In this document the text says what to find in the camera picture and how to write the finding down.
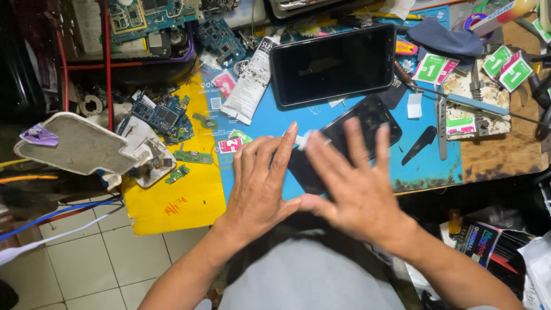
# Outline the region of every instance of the phone screen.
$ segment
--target phone screen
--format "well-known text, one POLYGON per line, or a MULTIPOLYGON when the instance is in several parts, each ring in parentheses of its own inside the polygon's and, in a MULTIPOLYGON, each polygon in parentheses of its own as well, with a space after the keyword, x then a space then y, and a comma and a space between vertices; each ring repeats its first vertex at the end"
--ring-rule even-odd
POLYGON ((275 47, 275 97, 282 106, 387 87, 393 80, 395 28, 353 30, 275 47))
MULTIPOLYGON (((375 156, 375 133, 383 123, 387 122, 390 125, 391 145, 402 137, 402 129, 394 117, 392 117, 381 98, 378 95, 369 95, 320 130, 322 134, 331 139, 331 144, 349 162, 350 156, 348 154, 348 144, 343 125, 344 121, 353 116, 357 116, 360 119, 365 145, 371 158, 375 156)), ((287 167, 306 193, 315 195, 325 193, 325 185, 310 164, 305 152, 299 151, 295 147, 291 152, 287 167)))

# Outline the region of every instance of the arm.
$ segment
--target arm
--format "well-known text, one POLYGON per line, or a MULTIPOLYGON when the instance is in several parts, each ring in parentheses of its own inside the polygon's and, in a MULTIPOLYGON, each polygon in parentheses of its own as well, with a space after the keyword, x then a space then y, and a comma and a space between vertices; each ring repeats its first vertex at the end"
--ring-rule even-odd
POLYGON ((237 251, 298 209, 300 199, 282 199, 283 176, 297 130, 293 122, 283 138, 260 137, 234 154, 235 181, 226 212, 189 253, 157 279, 139 310, 194 309, 237 251))
POLYGON ((388 125, 376 137, 376 160, 371 166, 359 120, 344 124, 352 167, 319 132, 312 132, 306 155, 323 180, 334 202, 319 196, 301 196, 302 210, 311 210, 352 237, 376 243, 417 268, 436 292, 458 308, 494 306, 523 309, 516 296, 490 272, 466 255, 423 230, 402 212, 388 175, 388 125))

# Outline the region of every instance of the left hand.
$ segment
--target left hand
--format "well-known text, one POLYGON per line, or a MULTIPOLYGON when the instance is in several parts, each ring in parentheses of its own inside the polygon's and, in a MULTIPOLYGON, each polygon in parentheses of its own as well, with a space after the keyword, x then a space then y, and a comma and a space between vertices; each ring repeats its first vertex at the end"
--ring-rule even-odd
POLYGON ((297 132, 293 122, 283 137, 259 137, 234 154, 235 181, 228 208, 213 227, 228 242, 244 247, 298 209, 300 198, 282 199, 283 177, 297 132))

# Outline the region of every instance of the person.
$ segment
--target person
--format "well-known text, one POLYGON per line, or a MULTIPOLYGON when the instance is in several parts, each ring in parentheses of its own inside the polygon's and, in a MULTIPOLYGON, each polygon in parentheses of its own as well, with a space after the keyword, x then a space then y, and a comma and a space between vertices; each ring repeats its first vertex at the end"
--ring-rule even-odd
MULTIPOLYGON (((283 200, 297 130, 293 122, 283 137, 259 137, 234 154, 235 182, 226 211, 157 279, 140 310, 194 309, 233 255, 297 211, 311 211, 362 244, 376 244, 413 265, 453 307, 523 309, 506 285, 399 208, 388 174, 388 124, 377 131, 374 165, 358 118, 344 123, 353 165, 321 133, 312 132, 305 152, 331 201, 310 194, 283 200)), ((279 242, 225 289, 219 309, 404 309, 380 267, 368 272, 349 257, 307 238, 279 242)))

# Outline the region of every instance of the glue tube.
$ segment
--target glue tube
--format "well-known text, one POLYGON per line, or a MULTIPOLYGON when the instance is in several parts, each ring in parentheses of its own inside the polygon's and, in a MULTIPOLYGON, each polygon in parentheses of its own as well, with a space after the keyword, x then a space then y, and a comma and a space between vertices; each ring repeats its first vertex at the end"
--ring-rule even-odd
POLYGON ((237 80, 230 97, 222 105, 221 111, 235 117, 247 125, 251 124, 262 95, 268 87, 272 71, 270 70, 270 50, 279 45, 279 39, 285 29, 278 29, 274 37, 265 36, 237 80))
POLYGON ((538 2, 539 0, 515 0, 472 25, 470 29, 478 36, 484 36, 530 11, 538 2))

